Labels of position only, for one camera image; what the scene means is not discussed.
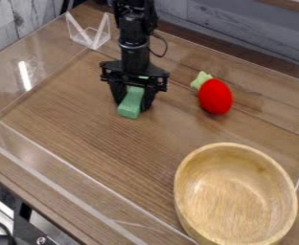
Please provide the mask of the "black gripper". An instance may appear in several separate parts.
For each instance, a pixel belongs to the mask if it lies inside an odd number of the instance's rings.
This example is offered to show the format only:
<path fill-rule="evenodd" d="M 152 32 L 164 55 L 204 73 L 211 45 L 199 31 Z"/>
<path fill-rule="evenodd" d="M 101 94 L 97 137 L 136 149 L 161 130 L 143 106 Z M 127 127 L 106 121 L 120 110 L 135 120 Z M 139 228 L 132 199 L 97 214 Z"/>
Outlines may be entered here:
<path fill-rule="evenodd" d="M 169 72 L 151 63 L 149 41 L 143 44 L 118 41 L 121 57 L 118 60 L 102 61 L 101 80 L 109 85 L 116 104 L 120 104 L 127 93 L 127 85 L 144 88 L 140 111 L 147 111 L 156 94 L 167 91 Z"/>

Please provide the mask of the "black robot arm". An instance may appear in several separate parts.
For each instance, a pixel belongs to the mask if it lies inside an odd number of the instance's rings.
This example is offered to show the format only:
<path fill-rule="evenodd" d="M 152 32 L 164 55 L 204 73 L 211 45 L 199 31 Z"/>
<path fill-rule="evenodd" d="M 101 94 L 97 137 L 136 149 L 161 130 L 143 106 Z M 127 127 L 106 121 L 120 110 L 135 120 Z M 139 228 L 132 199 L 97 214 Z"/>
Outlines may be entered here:
<path fill-rule="evenodd" d="M 169 72 L 151 62 L 149 39 L 155 34 L 159 16 L 153 0 L 112 0 L 113 17 L 120 31 L 121 59 L 102 61 L 101 81 L 105 81 L 117 105 L 125 100 L 132 87 L 140 89 L 135 108 L 147 111 L 159 92 L 167 91 Z"/>

